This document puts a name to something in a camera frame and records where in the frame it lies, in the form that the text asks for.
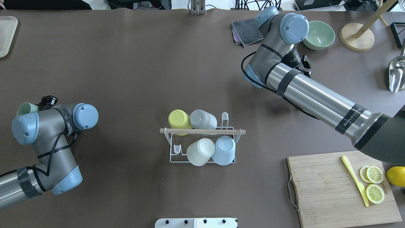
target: wooden dowel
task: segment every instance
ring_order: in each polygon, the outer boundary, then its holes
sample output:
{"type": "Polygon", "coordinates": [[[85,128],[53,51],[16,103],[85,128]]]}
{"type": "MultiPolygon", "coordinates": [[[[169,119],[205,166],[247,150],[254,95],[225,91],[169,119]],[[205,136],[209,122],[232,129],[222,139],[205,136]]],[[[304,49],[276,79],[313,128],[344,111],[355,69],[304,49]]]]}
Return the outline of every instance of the wooden dowel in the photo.
{"type": "MultiPolygon", "coordinates": [[[[382,0],[380,0],[380,2],[378,3],[378,8],[381,8],[381,6],[382,6],[382,0]]],[[[380,16],[380,21],[381,21],[381,23],[382,23],[385,27],[388,27],[388,24],[387,24],[387,22],[384,20],[384,18],[382,17],[382,15],[380,16]]]]}
{"type": "Polygon", "coordinates": [[[218,135],[246,135],[246,130],[208,130],[208,129],[174,129],[166,128],[166,133],[174,134],[218,134],[218,135]]]}
{"type": "Polygon", "coordinates": [[[388,8],[390,8],[394,3],[396,3],[396,1],[397,1],[397,0],[388,0],[388,1],[386,1],[386,2],[384,3],[384,5],[382,5],[382,7],[379,8],[379,9],[377,10],[377,12],[370,18],[370,20],[368,20],[368,21],[363,25],[363,27],[361,27],[361,28],[359,29],[359,31],[356,32],[356,34],[354,35],[354,37],[359,38],[360,36],[362,36],[362,35],[367,31],[367,29],[369,29],[369,28],[374,24],[374,22],[377,21],[378,18],[379,18],[381,15],[383,15],[383,14],[388,10],[388,8]]]}

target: brown table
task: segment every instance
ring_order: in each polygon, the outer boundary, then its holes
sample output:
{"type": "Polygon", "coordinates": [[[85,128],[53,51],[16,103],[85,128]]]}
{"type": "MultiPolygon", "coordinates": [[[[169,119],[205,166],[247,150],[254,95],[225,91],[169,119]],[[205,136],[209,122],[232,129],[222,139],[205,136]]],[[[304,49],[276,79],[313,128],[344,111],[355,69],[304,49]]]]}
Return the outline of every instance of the brown table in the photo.
{"type": "MultiPolygon", "coordinates": [[[[241,60],[259,44],[234,45],[229,25],[256,13],[1,11],[19,24],[9,54],[0,59],[0,172],[37,162],[32,147],[19,145],[11,133],[21,103],[54,95],[59,103],[93,104],[100,119],[72,146],[83,182],[1,211],[0,227],[146,228],[165,217],[237,217],[239,227],[299,227],[286,188],[286,158],[354,149],[334,129],[242,78],[241,60]],[[169,127],[174,109],[203,109],[217,118],[228,112],[230,126],[247,131],[236,163],[170,163],[159,128],[169,127]]],[[[371,16],[300,13],[328,23],[337,35],[343,25],[371,16]]],[[[405,14],[384,18],[403,22],[405,14]]],[[[297,46],[313,62],[313,79],[393,116],[405,104],[405,92],[388,91],[384,80],[400,50],[381,22],[371,29],[375,44],[363,53],[344,47],[338,36],[321,51],[297,46]]],[[[392,189],[405,218],[405,194],[392,189]]]]}

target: white cup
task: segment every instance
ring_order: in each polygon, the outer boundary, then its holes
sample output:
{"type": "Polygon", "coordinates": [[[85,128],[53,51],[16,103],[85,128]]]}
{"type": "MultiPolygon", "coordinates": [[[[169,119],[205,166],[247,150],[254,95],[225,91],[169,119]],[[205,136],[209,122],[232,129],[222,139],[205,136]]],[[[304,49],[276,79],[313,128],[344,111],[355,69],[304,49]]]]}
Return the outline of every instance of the white cup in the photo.
{"type": "Polygon", "coordinates": [[[212,114],[197,109],[190,114],[190,123],[195,129],[216,129],[217,119],[212,114]]]}
{"type": "Polygon", "coordinates": [[[229,136],[221,136],[215,142],[215,153],[212,159],[218,165],[226,166],[235,159],[235,140],[229,136]]]}
{"type": "Polygon", "coordinates": [[[187,148],[187,158],[195,166],[204,165],[214,154],[215,144],[211,139],[202,138],[187,148]]]}

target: green cup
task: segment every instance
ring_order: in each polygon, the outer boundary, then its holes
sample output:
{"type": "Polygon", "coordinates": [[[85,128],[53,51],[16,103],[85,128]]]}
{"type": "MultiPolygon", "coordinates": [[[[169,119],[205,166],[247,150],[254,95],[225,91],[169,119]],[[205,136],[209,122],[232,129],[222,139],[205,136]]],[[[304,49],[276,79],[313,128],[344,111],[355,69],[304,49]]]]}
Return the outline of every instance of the green cup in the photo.
{"type": "Polygon", "coordinates": [[[28,114],[31,112],[37,112],[39,107],[37,105],[25,102],[17,110],[17,116],[28,114]]]}

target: yellow plastic knife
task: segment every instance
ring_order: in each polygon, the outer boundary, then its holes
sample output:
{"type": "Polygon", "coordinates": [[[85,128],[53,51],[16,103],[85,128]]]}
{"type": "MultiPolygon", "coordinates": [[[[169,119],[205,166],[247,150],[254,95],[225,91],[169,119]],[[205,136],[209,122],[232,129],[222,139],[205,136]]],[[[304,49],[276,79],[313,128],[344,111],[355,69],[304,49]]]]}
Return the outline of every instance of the yellow plastic knife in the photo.
{"type": "Polygon", "coordinates": [[[366,196],[366,189],[364,188],[364,185],[362,183],[360,183],[360,181],[358,181],[356,175],[354,174],[354,171],[353,171],[352,165],[350,164],[349,159],[345,155],[343,155],[341,157],[341,159],[343,161],[343,164],[345,164],[347,170],[349,171],[350,175],[352,176],[354,182],[356,183],[356,186],[361,194],[361,197],[363,198],[364,204],[366,206],[369,206],[369,200],[366,196]]]}

